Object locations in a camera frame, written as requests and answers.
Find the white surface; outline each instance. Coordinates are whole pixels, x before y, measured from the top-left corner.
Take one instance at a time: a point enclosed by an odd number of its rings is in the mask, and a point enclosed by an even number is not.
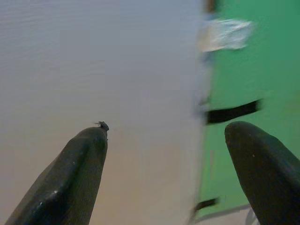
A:
[[[90,224],[183,224],[200,147],[199,22],[193,0],[0,2],[0,224],[99,120],[109,149]]]

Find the green panel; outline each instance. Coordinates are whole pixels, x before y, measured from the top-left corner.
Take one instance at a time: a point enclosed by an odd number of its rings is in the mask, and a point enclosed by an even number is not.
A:
[[[220,19],[250,20],[255,29],[246,48],[215,52],[211,108],[231,108],[262,99],[261,111],[235,120],[261,127],[300,158],[300,1],[222,3]],[[220,196],[221,201],[201,210],[199,216],[248,203],[225,144],[228,123],[207,126],[199,200]]]

